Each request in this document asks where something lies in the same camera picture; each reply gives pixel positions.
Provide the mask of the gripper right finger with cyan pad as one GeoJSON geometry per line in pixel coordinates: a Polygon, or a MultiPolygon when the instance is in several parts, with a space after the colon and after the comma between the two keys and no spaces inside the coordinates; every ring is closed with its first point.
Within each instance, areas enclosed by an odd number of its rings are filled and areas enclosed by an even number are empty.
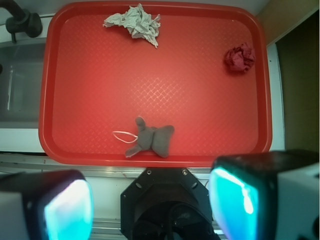
{"type": "Polygon", "coordinates": [[[317,240],[320,156],[294,149],[218,157],[211,168],[213,218],[229,240],[317,240]]]}

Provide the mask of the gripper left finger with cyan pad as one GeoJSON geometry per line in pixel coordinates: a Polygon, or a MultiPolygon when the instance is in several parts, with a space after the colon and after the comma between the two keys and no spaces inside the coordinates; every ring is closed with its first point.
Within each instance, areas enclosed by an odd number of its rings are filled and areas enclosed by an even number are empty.
{"type": "Polygon", "coordinates": [[[2,240],[88,240],[93,218],[92,189],[78,170],[0,176],[2,240]]]}

